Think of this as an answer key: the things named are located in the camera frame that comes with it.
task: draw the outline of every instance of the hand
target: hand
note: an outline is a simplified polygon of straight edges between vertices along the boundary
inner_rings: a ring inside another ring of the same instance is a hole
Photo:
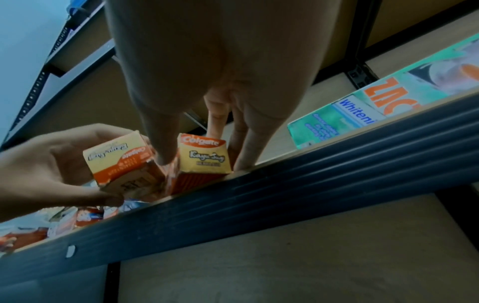
[[[233,111],[229,152],[240,170],[256,163],[312,83],[340,1],[106,4],[130,95],[160,164],[175,156],[181,113],[204,99],[207,136],[221,137]]]
[[[0,154],[0,222],[55,206],[120,206],[92,180],[83,150],[132,130],[94,124],[35,137]]]

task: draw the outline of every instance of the orange toothpaste box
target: orange toothpaste box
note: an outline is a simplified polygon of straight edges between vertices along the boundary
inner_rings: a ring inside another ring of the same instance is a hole
[[[175,195],[231,173],[226,141],[180,134],[170,164],[166,194]]]
[[[146,202],[161,198],[166,180],[153,156],[138,131],[83,151],[101,190]]]

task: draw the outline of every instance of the toothpaste box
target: toothpaste box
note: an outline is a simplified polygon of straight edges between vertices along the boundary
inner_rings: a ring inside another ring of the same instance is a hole
[[[138,131],[83,151],[101,190],[152,202],[162,197],[165,173]]]
[[[180,134],[169,165],[166,195],[175,195],[231,173],[226,141]]]
[[[479,34],[288,124],[297,148],[479,86]]]

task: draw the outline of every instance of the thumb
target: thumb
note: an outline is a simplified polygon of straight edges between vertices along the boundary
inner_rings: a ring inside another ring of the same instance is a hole
[[[51,202],[58,206],[121,206],[121,195],[105,193],[99,188],[56,184],[51,188]]]

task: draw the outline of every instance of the orange lettering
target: orange lettering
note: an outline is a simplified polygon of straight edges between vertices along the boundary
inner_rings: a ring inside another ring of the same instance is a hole
[[[385,98],[383,100],[380,100],[380,101],[377,101],[377,102],[374,103],[377,107],[381,107],[381,106],[384,106],[384,105],[388,104],[389,102],[392,102],[396,99],[401,98],[402,96],[406,95],[407,93],[408,93],[408,91],[405,88],[398,87],[398,88],[395,88],[393,90],[382,93],[380,95],[371,97],[371,101],[376,101],[376,100]]]
[[[393,87],[398,85],[399,82],[395,78],[389,78],[386,80],[386,83],[374,85],[364,90],[364,93],[368,95],[368,97],[374,96],[378,90],[386,89],[389,87]]]
[[[394,108],[396,108],[396,106],[401,105],[401,104],[410,105],[410,106],[412,106],[412,108],[421,107],[421,105],[420,105],[416,100],[413,100],[413,99],[401,99],[401,100],[397,100],[397,101],[394,101],[394,102],[391,102],[390,104],[388,104],[388,106],[386,106],[386,108],[384,108],[384,114],[385,114],[385,115],[390,115],[390,114],[392,114],[393,111],[394,111]]]

